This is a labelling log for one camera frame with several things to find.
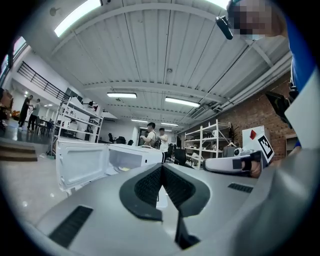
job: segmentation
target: person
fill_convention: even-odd
[[[35,121],[37,120],[38,114],[39,114],[39,110],[40,110],[40,99],[38,98],[36,100],[36,104],[33,107],[33,112],[31,113],[30,117],[29,117],[29,122],[28,122],[28,131],[30,131],[30,125],[32,125],[32,132],[34,132],[35,130]]]
[[[30,101],[34,98],[33,95],[30,95],[29,97],[26,97],[24,102],[23,102],[23,105],[22,105],[22,108],[21,108],[21,111],[20,111],[20,118],[19,118],[19,130],[22,130],[22,127],[24,126],[24,123],[25,123],[25,120],[27,118],[27,113],[28,113],[28,109],[29,107],[33,107],[32,104],[30,104]]]
[[[292,54],[291,83],[301,92],[317,66],[307,43],[291,19],[270,0],[230,0],[226,10],[228,21],[241,35],[253,40],[276,36],[288,39]],[[298,141],[289,156],[297,154],[301,149]],[[281,160],[278,160],[271,165],[280,164]],[[256,178],[261,172],[258,169],[254,170]]]
[[[155,143],[157,141],[157,135],[155,132],[155,128],[156,128],[156,124],[154,122],[150,122],[147,125],[147,131],[149,132],[148,136],[145,137],[143,135],[140,136],[140,139],[143,139],[144,141],[144,146],[150,146],[150,147],[154,147]]]
[[[168,153],[168,135],[165,134],[165,128],[160,128],[160,139],[161,139],[161,144],[160,144],[160,151],[164,153],[164,163],[166,162],[167,159],[167,153]]]

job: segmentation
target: floor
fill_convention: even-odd
[[[17,215],[36,225],[53,206],[67,198],[67,193],[58,187],[56,161],[44,154],[48,145],[34,146],[37,162],[0,162],[2,187]]]
[[[50,142],[50,137],[46,135],[38,135],[27,131],[28,124],[25,122],[23,130],[18,130],[18,121],[10,118],[6,120],[8,126],[6,126],[5,132],[0,130],[0,138],[10,139],[17,142],[28,142],[36,144],[46,144]]]

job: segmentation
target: fluorescent light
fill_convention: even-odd
[[[213,3],[217,6],[220,6],[223,9],[227,9],[227,5],[229,3],[229,0],[207,0],[210,3]]]
[[[148,123],[147,121],[143,121],[143,120],[135,120],[135,119],[131,119],[131,121],[134,121],[134,122],[141,122],[141,123]]]
[[[73,10],[54,30],[56,35],[60,37],[73,23],[79,20],[82,16],[91,12],[95,8],[101,6],[100,0],[88,0]]]
[[[108,95],[110,98],[137,98],[135,93],[108,92],[106,95]]]
[[[178,103],[178,104],[188,105],[188,106],[196,107],[196,108],[200,106],[199,103],[192,102],[192,101],[187,101],[187,100],[182,100],[182,99],[177,99],[177,98],[166,97],[165,101],[166,102],[171,102],[171,103]]]
[[[162,122],[162,125],[167,125],[167,126],[178,126],[177,124],[174,123],[167,123],[167,122]]]

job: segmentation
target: step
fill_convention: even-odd
[[[38,158],[35,153],[22,153],[0,150],[0,161],[37,162]]]
[[[36,153],[36,150],[33,146],[24,146],[5,142],[0,142],[0,151],[21,152],[30,154]]]

